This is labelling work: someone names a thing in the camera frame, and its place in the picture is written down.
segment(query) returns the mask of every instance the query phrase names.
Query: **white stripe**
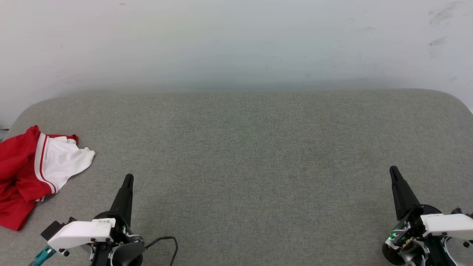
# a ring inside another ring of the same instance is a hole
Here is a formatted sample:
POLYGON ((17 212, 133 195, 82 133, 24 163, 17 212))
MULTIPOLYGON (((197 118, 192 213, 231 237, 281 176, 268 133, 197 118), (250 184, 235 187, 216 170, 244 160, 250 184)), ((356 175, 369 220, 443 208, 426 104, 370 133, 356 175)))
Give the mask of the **white stripe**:
POLYGON ((43 201, 43 200, 44 200, 44 197, 45 197, 45 196, 43 196, 43 197, 40 198, 40 199, 37 199, 36 201, 43 201))
POLYGON ((39 171, 40 164, 41 164, 41 156, 43 154, 43 144, 45 144, 44 140, 46 139, 46 145, 47 145, 48 143, 47 138, 49 137, 43 133, 39 135, 38 144, 36 145, 36 154, 35 154, 35 174, 36 174, 36 178, 39 181, 45 182, 46 184, 48 184, 48 186, 51 188, 51 193, 54 193, 54 187, 50 183, 43 180, 43 178, 41 177, 41 173, 39 171))

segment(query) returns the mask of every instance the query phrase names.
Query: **mark on wall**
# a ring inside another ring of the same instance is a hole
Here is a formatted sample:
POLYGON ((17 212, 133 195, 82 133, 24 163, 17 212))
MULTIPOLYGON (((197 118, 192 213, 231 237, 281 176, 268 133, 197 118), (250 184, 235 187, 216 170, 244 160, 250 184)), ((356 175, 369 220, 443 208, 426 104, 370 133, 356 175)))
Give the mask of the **mark on wall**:
POLYGON ((441 46, 443 46, 447 43, 447 38, 448 38, 448 36, 435 39, 427 45, 428 52, 429 52, 429 57, 431 59, 437 57, 439 48, 441 48, 441 46))
POLYGON ((436 27, 436 26, 442 26, 442 25, 448 25, 450 23, 450 19, 454 17, 453 12, 462 7, 465 4, 465 2, 462 1, 456 1, 456 2, 451 2, 447 4, 443 9, 439 10, 432 10, 429 13, 430 18, 430 25, 436 27))
POLYGON ((435 40, 433 40, 432 42, 429 43, 429 46, 434 47, 434 46, 439 46, 439 45, 442 45, 442 44, 446 44, 447 43, 447 38, 448 38, 448 36, 435 39, 435 40))

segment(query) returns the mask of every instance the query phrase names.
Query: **gray cushion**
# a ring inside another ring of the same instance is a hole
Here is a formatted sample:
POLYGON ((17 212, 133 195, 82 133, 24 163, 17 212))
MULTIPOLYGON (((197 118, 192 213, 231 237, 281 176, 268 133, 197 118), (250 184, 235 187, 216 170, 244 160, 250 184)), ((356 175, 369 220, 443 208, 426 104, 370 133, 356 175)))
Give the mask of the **gray cushion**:
MULTIPOLYGON (((35 124, 77 134, 96 158, 22 231, 0 228, 2 265, 32 261, 52 221, 108 210, 127 173, 133 232, 148 243, 176 236, 176 266, 389 265, 391 165, 421 203, 473 211, 473 116, 441 92, 73 96, 30 107, 9 136, 35 124)), ((168 265, 173 251, 159 242, 143 264, 168 265)), ((89 264, 77 249, 44 265, 89 264)))

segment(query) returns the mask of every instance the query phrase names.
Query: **red stripe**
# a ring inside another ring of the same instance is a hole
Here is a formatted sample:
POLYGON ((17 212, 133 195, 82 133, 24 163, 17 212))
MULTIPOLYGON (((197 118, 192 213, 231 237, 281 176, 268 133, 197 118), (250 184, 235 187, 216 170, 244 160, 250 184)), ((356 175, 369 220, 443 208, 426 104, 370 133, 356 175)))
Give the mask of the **red stripe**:
POLYGON ((56 186, 49 182, 48 180, 46 180, 43 176, 43 158, 44 158, 44 149, 46 148, 46 140, 48 140, 48 136, 45 136, 44 138, 44 143, 43 143, 43 150, 41 151, 41 161, 39 163, 39 173, 41 174, 41 177, 43 178, 44 181, 48 182, 49 184, 51 184, 53 187, 54 187, 54 193, 56 193, 56 186))

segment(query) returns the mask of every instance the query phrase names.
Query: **white wall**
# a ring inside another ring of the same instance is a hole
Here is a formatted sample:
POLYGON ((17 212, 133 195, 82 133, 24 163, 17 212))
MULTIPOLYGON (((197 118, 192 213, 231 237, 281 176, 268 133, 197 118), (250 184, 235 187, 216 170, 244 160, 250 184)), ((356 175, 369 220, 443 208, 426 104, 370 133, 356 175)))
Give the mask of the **white wall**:
POLYGON ((0 2, 0 127, 97 90, 425 88, 473 107, 471 1, 0 2))

